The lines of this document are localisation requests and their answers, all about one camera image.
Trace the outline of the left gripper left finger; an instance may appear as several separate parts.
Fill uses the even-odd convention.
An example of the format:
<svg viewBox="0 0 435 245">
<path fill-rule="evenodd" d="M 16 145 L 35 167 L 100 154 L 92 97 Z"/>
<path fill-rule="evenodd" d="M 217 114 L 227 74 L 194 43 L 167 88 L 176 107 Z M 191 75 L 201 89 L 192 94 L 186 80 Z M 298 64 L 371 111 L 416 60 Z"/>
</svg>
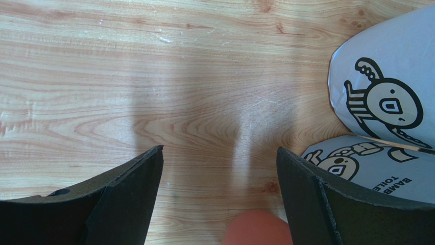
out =
<svg viewBox="0 0 435 245">
<path fill-rule="evenodd" d="M 1 201 L 1 244 L 144 244 L 163 146 L 47 196 Z"/>
</svg>

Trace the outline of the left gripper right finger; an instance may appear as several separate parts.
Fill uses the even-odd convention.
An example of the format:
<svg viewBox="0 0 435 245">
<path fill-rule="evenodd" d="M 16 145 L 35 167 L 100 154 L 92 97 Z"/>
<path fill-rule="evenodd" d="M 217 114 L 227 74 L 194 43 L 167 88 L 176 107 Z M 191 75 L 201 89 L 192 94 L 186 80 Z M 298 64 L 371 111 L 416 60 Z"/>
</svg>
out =
<svg viewBox="0 0 435 245">
<path fill-rule="evenodd" d="M 278 148 L 293 244 L 434 244 L 434 204 L 362 187 Z"/>
</svg>

